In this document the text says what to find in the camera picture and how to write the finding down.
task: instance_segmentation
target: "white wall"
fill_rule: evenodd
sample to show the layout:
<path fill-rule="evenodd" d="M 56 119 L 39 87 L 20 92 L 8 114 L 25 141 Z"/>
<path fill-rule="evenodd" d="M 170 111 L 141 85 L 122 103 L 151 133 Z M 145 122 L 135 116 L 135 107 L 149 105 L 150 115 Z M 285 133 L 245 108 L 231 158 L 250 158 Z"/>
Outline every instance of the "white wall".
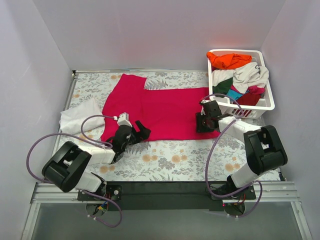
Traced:
<path fill-rule="evenodd" d="M 58 130 L 71 71 L 32 0 L 0 0 L 0 239 L 20 239 L 35 180 L 26 155 L 39 137 Z M 47 140 L 32 155 L 40 170 Z"/>
<path fill-rule="evenodd" d="M 282 168 L 301 195 L 313 239 L 320 239 L 320 2 L 287 0 L 262 46 L 276 108 L 265 114 L 288 155 Z"/>
<path fill-rule="evenodd" d="M 210 49 L 259 49 L 284 3 L 33 1 L 72 70 L 205 70 Z"/>

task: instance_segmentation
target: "white cloth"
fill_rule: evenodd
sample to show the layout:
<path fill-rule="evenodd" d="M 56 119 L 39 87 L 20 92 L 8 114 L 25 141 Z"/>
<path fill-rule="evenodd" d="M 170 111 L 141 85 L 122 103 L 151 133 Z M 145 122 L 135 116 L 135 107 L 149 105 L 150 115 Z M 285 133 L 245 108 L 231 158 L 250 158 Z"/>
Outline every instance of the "white cloth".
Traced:
<path fill-rule="evenodd" d="M 235 74 L 235 70 L 220 70 L 216 69 L 212 72 L 212 85 L 216 87 L 219 83 L 231 79 Z"/>
<path fill-rule="evenodd" d="M 269 71 L 265 66 L 258 66 L 256 62 L 250 62 L 235 69 L 232 84 L 239 93 L 245 94 L 251 86 L 264 88 L 268 79 Z"/>
<path fill-rule="evenodd" d="M 69 108 L 61 112 L 60 129 L 66 134 L 77 134 L 81 132 L 81 124 L 92 115 L 102 115 L 101 110 L 95 100 L 84 101 L 76 107 Z M 103 117 L 93 117 L 85 122 L 84 131 L 88 131 L 105 124 Z"/>

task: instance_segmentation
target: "floral pattern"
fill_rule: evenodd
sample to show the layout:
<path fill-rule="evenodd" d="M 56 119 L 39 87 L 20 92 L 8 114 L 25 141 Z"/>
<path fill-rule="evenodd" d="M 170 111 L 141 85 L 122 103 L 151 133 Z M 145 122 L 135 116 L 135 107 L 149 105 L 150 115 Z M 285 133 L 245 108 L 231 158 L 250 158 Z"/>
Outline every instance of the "floral pattern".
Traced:
<path fill-rule="evenodd" d="M 146 77 L 148 90 L 182 89 L 208 87 L 208 73 L 199 71 L 159 71 L 129 72 Z M 122 73 L 81 73 L 76 81 L 69 108 L 94 97 L 102 109 L 108 95 L 118 83 Z M 263 125 L 262 118 L 246 119 L 251 124 Z M 99 139 L 104 126 L 88 131 L 86 134 Z M 66 141 L 87 145 L 77 139 L 62 136 L 58 146 Z M 112 165 L 95 164 L 88 171 L 99 174 L 107 181 L 203 181 L 205 165 L 214 139 L 206 140 L 163 140 L 142 142 L 129 146 L 122 159 Z M 246 163 L 243 143 L 223 135 L 214 150 L 208 176 L 211 181 L 225 181 L 227 176 Z M 261 177 L 265 181 L 279 181 L 279 173 L 274 170 Z"/>

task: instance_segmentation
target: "white laundry basket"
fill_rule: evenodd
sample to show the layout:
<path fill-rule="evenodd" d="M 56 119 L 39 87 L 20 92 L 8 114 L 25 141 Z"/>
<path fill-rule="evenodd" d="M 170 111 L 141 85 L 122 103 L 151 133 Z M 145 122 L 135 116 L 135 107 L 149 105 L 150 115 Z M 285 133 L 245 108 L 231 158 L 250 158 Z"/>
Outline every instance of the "white laundry basket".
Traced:
<path fill-rule="evenodd" d="M 217 56 L 225 54 L 246 54 L 252 56 L 252 62 L 257 62 L 259 66 L 265 66 L 264 58 L 260 51 L 256 50 L 240 50 L 240 49 L 213 49 L 210 52 Z M 208 59 L 208 77 L 209 77 L 209 93 L 212 94 L 212 67 L 211 62 Z M 211 100 L 216 100 L 219 104 L 222 114 L 232 114 L 234 116 L 241 115 L 241 111 L 236 104 L 231 104 L 230 99 L 227 97 L 210 97 Z M 274 98 L 272 96 L 269 80 L 265 85 L 264 97 L 260 98 L 256 106 L 241 105 L 244 110 L 244 118 L 257 119 L 265 111 L 270 111 L 275 108 Z"/>

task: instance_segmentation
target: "dark green cloth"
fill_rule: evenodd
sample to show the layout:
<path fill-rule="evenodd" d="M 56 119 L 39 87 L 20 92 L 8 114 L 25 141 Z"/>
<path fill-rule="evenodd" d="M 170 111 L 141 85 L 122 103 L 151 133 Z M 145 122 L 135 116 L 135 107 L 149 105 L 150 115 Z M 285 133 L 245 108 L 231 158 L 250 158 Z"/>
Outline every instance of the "dark green cloth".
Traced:
<path fill-rule="evenodd" d="M 227 94 L 232 86 L 233 77 L 220 82 L 217 86 L 212 86 L 212 91 L 214 94 Z"/>

